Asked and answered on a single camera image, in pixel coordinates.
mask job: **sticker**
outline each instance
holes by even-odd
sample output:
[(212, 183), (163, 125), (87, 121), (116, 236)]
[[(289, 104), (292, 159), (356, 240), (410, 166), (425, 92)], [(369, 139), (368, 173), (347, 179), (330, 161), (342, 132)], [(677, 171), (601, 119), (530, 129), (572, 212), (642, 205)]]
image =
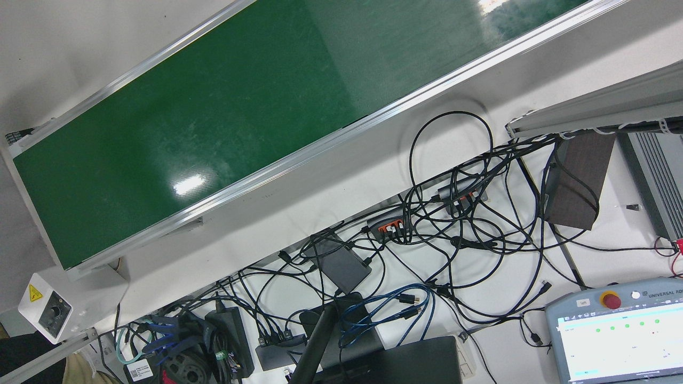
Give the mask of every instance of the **sticker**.
[(29, 284), (29, 297), (31, 298), (31, 302), (33, 303), (36, 300), (42, 299), (42, 293), (40, 293), (40, 291), (37, 290), (36, 287), (33, 286), (33, 284)]
[(126, 367), (128, 368), (130, 378), (133, 379), (133, 381), (140, 381), (154, 376), (147, 359), (138, 360), (135, 363), (128, 364)]

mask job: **white control box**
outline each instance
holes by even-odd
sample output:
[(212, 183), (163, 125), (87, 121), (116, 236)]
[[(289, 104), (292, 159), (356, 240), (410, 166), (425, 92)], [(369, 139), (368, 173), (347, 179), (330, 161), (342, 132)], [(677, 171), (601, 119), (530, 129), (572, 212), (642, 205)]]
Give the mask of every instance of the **white control box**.
[(33, 274), (19, 313), (56, 344), (114, 313), (127, 287), (128, 282), (106, 265), (75, 282), (54, 266)]

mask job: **green belt surface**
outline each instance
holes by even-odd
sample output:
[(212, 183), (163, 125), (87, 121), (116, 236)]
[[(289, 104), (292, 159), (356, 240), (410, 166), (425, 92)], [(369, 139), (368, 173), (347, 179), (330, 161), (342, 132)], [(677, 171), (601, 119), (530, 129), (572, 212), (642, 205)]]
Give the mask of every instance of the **green belt surface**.
[(14, 162), (70, 268), (583, 2), (259, 0)]

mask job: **aluminum frame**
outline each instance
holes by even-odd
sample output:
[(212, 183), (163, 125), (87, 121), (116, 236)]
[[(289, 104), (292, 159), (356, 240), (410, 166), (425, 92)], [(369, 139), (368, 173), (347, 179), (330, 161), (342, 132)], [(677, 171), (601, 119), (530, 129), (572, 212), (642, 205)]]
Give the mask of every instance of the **aluminum frame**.
[(505, 126), (512, 138), (683, 115), (683, 61), (529, 112)]
[[(164, 59), (167, 59), (175, 52), (178, 52), (191, 42), (200, 38), (211, 29), (237, 14), (237, 12), (245, 9), (254, 1), (255, 0), (237, 0), (224, 10), (216, 13), (214, 16), (197, 26), (187, 35), (176, 40), (169, 46), (166, 46), (164, 49), (146, 59), (118, 79), (114, 80), (112, 83), (102, 88), (100, 91), (96, 92), (59, 118), (50, 121), (43, 129), (33, 135), (33, 137), (29, 137), (21, 142), (21, 146), (25, 150), (29, 149), (32, 145), (39, 142), (39, 140), (66, 125), (75, 119), (75, 117), (87, 111), (90, 107), (94, 106), (101, 100), (104, 100), (107, 96), (124, 87), (126, 84), (130, 83), (144, 72), (153, 68), (155, 65), (161, 63)], [(376, 126), (399, 113), (404, 113), (420, 103), (432, 98), (436, 98), (437, 96), (444, 94), (454, 85), (466, 81), (467, 79), (470, 79), (471, 77), (474, 77), (475, 75), (497, 64), (500, 64), (511, 57), (523, 54), (528, 50), (551, 41), (553, 38), (571, 31), (572, 29), (579, 27), (590, 20), (593, 20), (594, 18), (618, 7), (627, 1), (628, 0), (593, 0), (589, 3), (580, 5), (579, 7), (541, 25), (533, 31), (530, 31), (525, 35), (522, 35), (519, 38), (514, 39), (511, 42), (508, 42), (507, 44), (473, 61), (470, 61), (464, 66), (427, 85), (424, 85), (418, 90), (415, 90), (409, 95), (404, 96), (403, 98), (387, 105), (386, 107), (379, 109), (378, 111), (283, 157), (282, 159), (260, 169), (259, 171), (254, 172), (242, 180), (226, 186), (211, 196), (204, 198), (202, 201), (197, 202), (106, 249), (103, 249), (92, 257), (84, 260), (79, 265), (72, 267), (67, 271), (67, 273), (69, 274), (70, 278), (78, 279), (97, 266), (103, 265), (120, 256), (123, 256), (128, 251), (149, 243), (150, 241), (201, 217), (207, 212), (210, 212), (211, 210), (218, 208), (236, 198), (239, 198), (245, 193), (258, 188), (267, 182), (286, 175), (288, 172), (306, 164), (315, 156), (318, 156), (319, 154), (322, 154), (331, 148), (342, 145), (352, 138), (363, 134), (366, 130), (372, 128), (373, 126)]]

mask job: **warning label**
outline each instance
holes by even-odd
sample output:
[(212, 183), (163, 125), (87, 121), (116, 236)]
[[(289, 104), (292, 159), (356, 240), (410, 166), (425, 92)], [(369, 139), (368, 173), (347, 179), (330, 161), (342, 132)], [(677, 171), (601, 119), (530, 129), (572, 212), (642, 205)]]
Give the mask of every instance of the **warning label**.
[(31, 302), (33, 303), (34, 301), (42, 298), (42, 293), (40, 293), (40, 291), (37, 290), (36, 287), (33, 286), (33, 284), (29, 284), (29, 297), (31, 298)]

